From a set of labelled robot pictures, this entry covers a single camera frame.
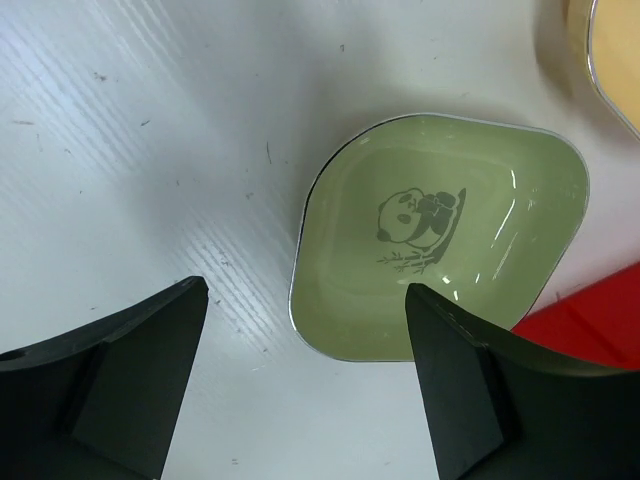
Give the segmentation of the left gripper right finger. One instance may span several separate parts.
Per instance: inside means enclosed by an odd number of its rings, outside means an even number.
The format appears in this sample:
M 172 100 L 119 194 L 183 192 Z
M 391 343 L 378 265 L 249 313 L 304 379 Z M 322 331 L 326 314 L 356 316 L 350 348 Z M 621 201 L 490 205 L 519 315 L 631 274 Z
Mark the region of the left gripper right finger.
M 405 312 L 442 479 L 635 479 L 639 375 L 549 350 L 413 283 Z

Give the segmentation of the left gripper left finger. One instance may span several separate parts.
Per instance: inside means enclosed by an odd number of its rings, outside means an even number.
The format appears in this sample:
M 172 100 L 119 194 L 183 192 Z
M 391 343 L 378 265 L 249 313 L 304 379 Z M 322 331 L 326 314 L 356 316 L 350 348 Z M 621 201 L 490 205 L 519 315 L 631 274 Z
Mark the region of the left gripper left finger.
M 158 479 L 208 305 L 188 277 L 1 356 L 4 479 Z

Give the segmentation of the green square plate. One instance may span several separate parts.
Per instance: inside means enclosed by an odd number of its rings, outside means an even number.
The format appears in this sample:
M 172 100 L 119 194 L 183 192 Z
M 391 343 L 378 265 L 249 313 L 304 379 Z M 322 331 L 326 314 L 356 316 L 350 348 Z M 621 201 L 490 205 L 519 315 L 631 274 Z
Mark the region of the green square plate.
M 336 360 L 413 357 L 405 295 L 423 284 L 511 329 L 579 230 L 587 165 L 540 128 L 414 113 L 341 146 L 305 199 L 289 316 Z

